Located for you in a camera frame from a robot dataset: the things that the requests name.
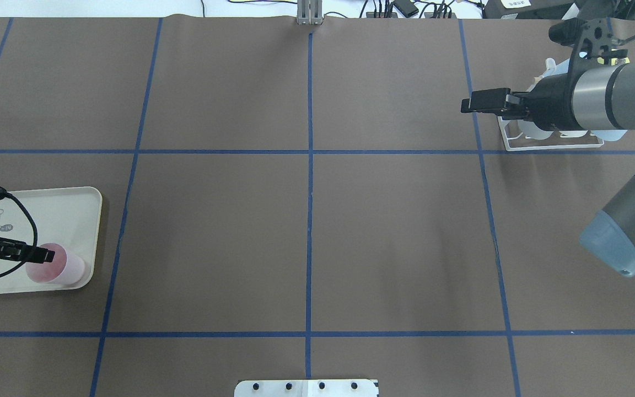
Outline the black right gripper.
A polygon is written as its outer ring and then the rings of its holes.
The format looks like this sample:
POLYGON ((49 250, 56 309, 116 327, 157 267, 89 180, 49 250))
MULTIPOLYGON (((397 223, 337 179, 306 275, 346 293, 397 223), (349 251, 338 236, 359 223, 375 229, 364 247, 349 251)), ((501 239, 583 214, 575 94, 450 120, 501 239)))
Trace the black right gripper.
MULTIPOLYGON (((544 131, 575 131, 577 120, 572 113, 572 93, 566 74, 547 76, 530 91, 514 92, 521 110, 508 115, 509 120, 524 120, 544 131)), ((510 88, 477 90, 461 101, 460 112, 499 115, 512 106, 507 98, 510 88)))

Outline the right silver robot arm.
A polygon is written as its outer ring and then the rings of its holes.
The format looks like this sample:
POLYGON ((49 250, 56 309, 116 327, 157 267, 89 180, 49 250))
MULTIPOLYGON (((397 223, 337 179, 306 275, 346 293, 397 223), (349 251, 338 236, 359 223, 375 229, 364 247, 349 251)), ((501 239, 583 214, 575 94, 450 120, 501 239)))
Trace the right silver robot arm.
MULTIPOLYGON (((635 62, 601 65, 585 56, 552 62, 526 90, 474 91, 462 100, 461 112, 496 115, 502 126, 516 124, 533 139, 559 133, 619 141, 635 132, 635 62)), ((635 276, 635 171, 579 241, 613 271, 635 276)))

